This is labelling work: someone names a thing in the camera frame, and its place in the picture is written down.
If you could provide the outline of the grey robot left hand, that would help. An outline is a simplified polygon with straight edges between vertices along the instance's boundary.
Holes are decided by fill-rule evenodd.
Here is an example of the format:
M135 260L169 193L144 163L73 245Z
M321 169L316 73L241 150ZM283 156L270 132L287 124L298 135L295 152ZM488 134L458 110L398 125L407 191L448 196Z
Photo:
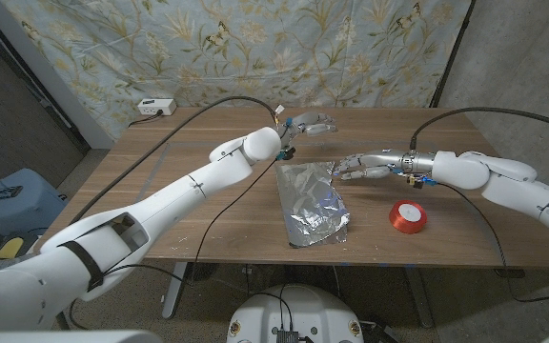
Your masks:
M302 133L307 136L316 136L330 132L337 132L334 118L323 112L309 111L288 118L282 126L279 137L283 145L288 145Z

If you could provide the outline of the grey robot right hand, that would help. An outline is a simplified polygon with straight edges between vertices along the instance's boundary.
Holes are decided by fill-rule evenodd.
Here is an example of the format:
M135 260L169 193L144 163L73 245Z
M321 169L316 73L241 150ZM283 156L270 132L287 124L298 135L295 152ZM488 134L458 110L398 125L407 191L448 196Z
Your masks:
M348 155L335 167L333 175L341 180L383 178L400 168L404 154L404 151L385 149Z

